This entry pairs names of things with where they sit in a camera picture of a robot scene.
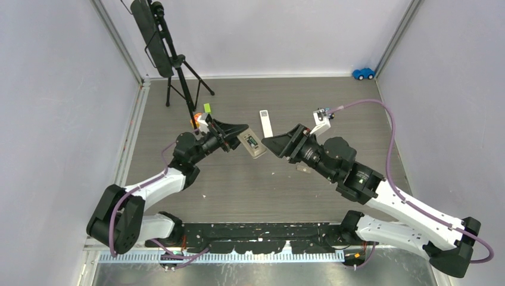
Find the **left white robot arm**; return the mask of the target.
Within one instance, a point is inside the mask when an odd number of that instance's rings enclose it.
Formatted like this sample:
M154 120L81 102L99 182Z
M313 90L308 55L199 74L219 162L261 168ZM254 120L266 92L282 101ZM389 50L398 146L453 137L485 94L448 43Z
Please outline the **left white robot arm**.
M240 145L247 124L230 124L208 113L199 118L202 137L194 131L180 133L172 143L172 160L157 175L140 183L106 187L89 219L86 233L109 248L113 256L127 253L137 242L161 239L169 247L183 237L180 220L168 213L146 215L162 199L191 186L200 173L197 164L218 149L225 152Z

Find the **beige small battery cover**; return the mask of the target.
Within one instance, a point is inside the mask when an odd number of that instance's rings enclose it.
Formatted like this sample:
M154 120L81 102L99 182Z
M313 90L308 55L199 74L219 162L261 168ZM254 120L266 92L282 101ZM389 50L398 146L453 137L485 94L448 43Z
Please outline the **beige small battery cover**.
M297 170L304 173L311 173L310 168L306 166L297 166Z

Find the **long white remote control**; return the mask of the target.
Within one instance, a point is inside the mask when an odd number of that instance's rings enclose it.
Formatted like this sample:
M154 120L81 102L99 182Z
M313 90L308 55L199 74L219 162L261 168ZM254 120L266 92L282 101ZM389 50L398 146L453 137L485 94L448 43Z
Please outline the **long white remote control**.
M260 121L265 138L273 136L272 125L270 121L269 112L267 110L260 110Z

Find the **short white remote control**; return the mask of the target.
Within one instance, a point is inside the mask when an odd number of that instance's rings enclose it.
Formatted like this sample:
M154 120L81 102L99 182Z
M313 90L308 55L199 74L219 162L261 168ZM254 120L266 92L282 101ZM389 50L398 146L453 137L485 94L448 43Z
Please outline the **short white remote control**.
M253 159L257 159L266 153L267 148L261 143L258 136L247 129L238 135L238 139Z

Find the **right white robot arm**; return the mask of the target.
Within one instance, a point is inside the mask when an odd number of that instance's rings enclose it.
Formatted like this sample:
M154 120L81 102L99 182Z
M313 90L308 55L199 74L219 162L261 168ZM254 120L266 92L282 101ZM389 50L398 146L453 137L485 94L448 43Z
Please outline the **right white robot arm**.
M466 275L481 227L478 220L450 216L394 189L383 175L357 162L357 151L342 137L320 144L314 132L299 124L288 133L262 139L262 143L279 158L286 157L292 164L305 163L336 184L336 191L344 198L398 220L384 222L349 211L341 222L343 242L392 245L426 259L449 276Z

